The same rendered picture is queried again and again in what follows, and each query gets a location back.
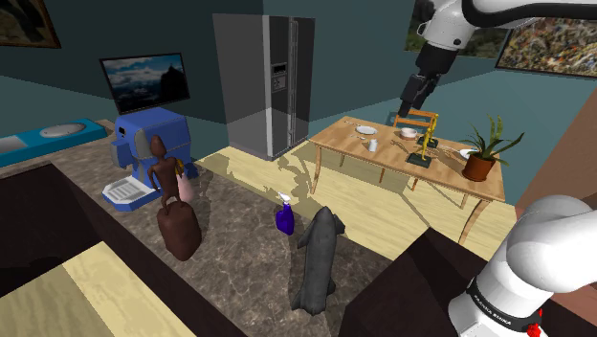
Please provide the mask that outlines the wooden chair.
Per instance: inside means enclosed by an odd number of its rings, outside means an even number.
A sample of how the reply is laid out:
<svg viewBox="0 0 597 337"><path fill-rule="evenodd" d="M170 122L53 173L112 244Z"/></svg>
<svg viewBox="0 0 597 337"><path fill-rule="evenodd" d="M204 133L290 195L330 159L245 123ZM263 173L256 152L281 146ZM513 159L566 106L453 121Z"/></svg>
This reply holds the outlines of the wooden chair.
<svg viewBox="0 0 597 337"><path fill-rule="evenodd" d="M402 124L408 124L429 128L430 126L436 125L437 118L437 113L411 109L406 117L397 115L394 119L393 126L396 127L401 126Z"/></svg>

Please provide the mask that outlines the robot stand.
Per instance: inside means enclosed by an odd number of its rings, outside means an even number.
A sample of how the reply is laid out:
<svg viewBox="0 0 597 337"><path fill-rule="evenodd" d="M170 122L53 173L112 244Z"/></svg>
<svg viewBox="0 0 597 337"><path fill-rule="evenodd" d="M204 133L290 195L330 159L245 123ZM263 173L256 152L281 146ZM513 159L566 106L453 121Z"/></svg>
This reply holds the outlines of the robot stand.
<svg viewBox="0 0 597 337"><path fill-rule="evenodd" d="M339 337L458 337L448 304L485 265L428 229L347 305Z"/></svg>

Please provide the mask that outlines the black framed landscape screen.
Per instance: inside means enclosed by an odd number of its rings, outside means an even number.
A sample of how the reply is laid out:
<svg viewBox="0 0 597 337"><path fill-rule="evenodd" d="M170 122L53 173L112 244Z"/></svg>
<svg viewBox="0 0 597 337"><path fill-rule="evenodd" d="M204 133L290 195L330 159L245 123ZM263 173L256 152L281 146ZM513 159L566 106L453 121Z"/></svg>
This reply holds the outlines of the black framed landscape screen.
<svg viewBox="0 0 597 337"><path fill-rule="evenodd" d="M120 115L190 98L181 53L102 58Z"/></svg>

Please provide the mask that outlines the speckled abstract wall picture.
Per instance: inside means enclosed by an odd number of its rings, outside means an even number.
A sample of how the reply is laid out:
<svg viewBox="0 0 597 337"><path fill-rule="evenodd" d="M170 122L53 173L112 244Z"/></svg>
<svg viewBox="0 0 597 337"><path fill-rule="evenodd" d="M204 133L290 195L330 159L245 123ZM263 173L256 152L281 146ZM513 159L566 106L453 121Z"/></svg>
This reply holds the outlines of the speckled abstract wall picture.
<svg viewBox="0 0 597 337"><path fill-rule="evenodd" d="M544 18L514 29L496 67L597 79L597 20Z"/></svg>

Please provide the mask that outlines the brown human figure statue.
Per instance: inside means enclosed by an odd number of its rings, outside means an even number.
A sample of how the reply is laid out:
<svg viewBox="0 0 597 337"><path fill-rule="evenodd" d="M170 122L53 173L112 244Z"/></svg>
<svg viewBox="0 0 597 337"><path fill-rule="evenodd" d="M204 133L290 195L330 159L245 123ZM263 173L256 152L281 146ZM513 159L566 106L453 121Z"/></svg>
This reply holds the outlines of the brown human figure statue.
<svg viewBox="0 0 597 337"><path fill-rule="evenodd" d="M162 208L157 213L159 230L166 249L178 260L192 257L202 242L202 232L194 209L183 200L178 180L184 169L175 157L166 157L166 147L158 135L150 142L158 162L147 170L151 187L162 194Z"/></svg>

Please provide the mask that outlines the blue coffee machine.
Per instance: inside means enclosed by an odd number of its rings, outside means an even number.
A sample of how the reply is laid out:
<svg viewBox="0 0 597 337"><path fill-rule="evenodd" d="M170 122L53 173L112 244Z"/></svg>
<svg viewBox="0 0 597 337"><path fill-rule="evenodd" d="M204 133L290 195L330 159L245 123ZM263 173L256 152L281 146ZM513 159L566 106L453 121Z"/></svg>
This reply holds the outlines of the blue coffee machine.
<svg viewBox="0 0 597 337"><path fill-rule="evenodd" d="M185 176L198 176L190 157L191 139L187 119L162 107L128 113L115 122L116 140L110 154L115 166L132 168L132 174L104 187L103 198L120 212L131 212L162 195L156 178L149 178L148 169L158 163L150 149L153 136L158 135L166 147L166 157L182 162Z"/></svg>

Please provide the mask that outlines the pink bottle with yellow cap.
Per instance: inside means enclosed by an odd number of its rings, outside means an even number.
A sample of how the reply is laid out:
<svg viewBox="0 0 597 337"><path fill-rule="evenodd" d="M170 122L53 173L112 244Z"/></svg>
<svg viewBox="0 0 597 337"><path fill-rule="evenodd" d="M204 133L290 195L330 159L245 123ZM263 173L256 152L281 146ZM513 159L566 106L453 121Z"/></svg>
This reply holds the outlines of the pink bottle with yellow cap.
<svg viewBox="0 0 597 337"><path fill-rule="evenodd" d="M175 171L180 198L182 201L190 203L193 199L194 192L191 183L186 177L183 162L180 159L176 160Z"/></svg>

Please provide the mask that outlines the grey refrigerator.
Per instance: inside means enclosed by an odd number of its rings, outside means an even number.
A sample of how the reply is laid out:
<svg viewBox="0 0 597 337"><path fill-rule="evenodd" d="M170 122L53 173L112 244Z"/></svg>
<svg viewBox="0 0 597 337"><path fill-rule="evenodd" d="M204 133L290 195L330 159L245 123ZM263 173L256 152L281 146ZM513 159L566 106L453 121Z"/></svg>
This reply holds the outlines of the grey refrigerator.
<svg viewBox="0 0 597 337"><path fill-rule="evenodd" d="M316 20L212 16L230 146L274 161L308 136Z"/></svg>

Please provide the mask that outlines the wooden dining table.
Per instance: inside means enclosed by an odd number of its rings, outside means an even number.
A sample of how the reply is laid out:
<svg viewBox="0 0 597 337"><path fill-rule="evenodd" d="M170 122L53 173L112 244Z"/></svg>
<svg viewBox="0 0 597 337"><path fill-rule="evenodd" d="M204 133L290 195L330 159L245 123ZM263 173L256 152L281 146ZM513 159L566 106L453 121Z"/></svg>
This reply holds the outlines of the wooden dining table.
<svg viewBox="0 0 597 337"><path fill-rule="evenodd" d="M496 163L483 182L471 181L462 174L466 161L459 151L468 147L465 144L441 139L437 148L427 151L431 164L428 168L423 168L407 162L408 156L416 153L420 145L401 139L398 128L349 116L344 116L326 127L311 137L310 142L316 147L312 191L316 189L320 177L321 151L328 149L345 157L369 162L382 169L393 170L452 191L462 192L467 197L477 198L478 203L462 229L459 244L465 242L476 220L491 202L505 200L501 164Z"/></svg>

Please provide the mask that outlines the grey shark figure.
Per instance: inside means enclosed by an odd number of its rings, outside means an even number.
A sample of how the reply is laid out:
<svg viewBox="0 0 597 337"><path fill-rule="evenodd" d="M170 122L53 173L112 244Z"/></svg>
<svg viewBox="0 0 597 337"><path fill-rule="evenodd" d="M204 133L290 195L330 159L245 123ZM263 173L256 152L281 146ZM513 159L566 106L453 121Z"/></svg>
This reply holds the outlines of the grey shark figure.
<svg viewBox="0 0 597 337"><path fill-rule="evenodd" d="M291 309L303 309L312 316L326 308L327 296L336 289L331 271L337 245L337 236L345 233L339 217L324 206L314 216L298 241L306 248L304 276Z"/></svg>

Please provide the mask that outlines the blue spray bottle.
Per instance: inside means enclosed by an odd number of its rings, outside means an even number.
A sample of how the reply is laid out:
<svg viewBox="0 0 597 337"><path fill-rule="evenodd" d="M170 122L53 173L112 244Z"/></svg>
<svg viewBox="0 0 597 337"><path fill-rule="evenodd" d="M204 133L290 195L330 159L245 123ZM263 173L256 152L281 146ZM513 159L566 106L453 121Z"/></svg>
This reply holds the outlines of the blue spray bottle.
<svg viewBox="0 0 597 337"><path fill-rule="evenodd" d="M287 236L291 236L295 229L294 213L290 205L291 197L283 192L277 194L282 200L282 210L276 213L276 227Z"/></svg>

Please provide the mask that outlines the green landscape wall picture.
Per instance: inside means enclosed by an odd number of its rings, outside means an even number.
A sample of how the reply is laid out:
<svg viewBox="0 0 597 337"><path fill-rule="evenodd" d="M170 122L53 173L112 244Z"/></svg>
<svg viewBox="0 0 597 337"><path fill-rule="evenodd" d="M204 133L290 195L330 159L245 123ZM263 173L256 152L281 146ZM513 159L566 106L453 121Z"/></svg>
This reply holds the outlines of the green landscape wall picture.
<svg viewBox="0 0 597 337"><path fill-rule="evenodd" d="M419 25L428 21L432 17L434 9L445 1L415 0L404 47L405 51L419 52L421 50L425 40L417 33ZM460 53L463 56L497 58L507 34L507 29L478 29L472 35L466 48Z"/></svg>

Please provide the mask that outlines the blue counter with sink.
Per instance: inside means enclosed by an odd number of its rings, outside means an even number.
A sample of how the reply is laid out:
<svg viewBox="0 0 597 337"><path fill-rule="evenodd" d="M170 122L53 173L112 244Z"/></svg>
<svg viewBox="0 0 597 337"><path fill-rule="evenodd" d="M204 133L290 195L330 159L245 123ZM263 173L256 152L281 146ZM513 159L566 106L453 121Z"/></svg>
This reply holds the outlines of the blue counter with sink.
<svg viewBox="0 0 597 337"><path fill-rule="evenodd" d="M56 124L0 138L0 168L107 136L88 119Z"/></svg>

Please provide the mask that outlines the dark framed wall picture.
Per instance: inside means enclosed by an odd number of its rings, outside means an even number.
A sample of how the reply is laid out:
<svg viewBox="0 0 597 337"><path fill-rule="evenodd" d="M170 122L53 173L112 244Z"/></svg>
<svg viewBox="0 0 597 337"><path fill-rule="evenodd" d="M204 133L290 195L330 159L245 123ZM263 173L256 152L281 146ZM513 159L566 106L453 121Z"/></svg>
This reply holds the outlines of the dark framed wall picture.
<svg viewBox="0 0 597 337"><path fill-rule="evenodd" d="M61 48L43 0L0 0L0 46Z"/></svg>

